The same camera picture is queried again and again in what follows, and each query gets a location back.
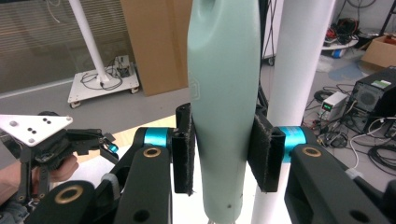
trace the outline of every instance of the mint green object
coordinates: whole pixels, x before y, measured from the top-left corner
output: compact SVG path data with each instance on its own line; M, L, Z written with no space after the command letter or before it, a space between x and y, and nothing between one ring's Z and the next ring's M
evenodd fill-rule
M188 35L192 117L205 212L220 224L234 223L241 213L260 45L258 1L193 1Z

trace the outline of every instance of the cardboard box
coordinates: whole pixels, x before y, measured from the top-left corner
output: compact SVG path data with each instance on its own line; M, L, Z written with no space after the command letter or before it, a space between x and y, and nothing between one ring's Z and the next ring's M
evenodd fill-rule
M192 0L120 0L146 95L188 87Z
M370 44L366 53L361 58L362 61L373 63L381 67L396 65L396 45L384 42L386 36L376 38Z

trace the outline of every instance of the white wall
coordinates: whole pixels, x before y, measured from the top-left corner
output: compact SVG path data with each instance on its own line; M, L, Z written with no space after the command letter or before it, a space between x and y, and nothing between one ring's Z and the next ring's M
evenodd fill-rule
M345 0L337 0L335 3L335 11L333 19L335 20L338 13L341 10ZM358 4L358 0L350 0L355 5ZM362 4L372 2L372 0L362 0ZM374 4L369 7L361 8L361 23L360 28L376 28L380 30L388 16L390 7L393 4L393 0L376 0ZM343 12L340 18L353 18L358 19L358 9L346 2ZM393 15L388 23L386 32L396 31L396 15Z

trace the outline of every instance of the bolt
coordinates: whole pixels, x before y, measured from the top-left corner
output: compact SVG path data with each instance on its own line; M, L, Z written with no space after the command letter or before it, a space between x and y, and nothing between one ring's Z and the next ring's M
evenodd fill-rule
M17 121L12 120L12 121L9 123L9 125L11 125L12 127L15 127L15 126L18 125L18 123L17 123Z

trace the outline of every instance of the power supply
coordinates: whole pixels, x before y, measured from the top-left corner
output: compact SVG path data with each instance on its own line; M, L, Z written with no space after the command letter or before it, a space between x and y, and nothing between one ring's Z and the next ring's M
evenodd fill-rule
M390 66L356 82L342 122L357 133L367 133L374 120L396 114L395 99L396 66Z
M347 95L337 91L322 102L319 117L322 120L337 119L347 100Z

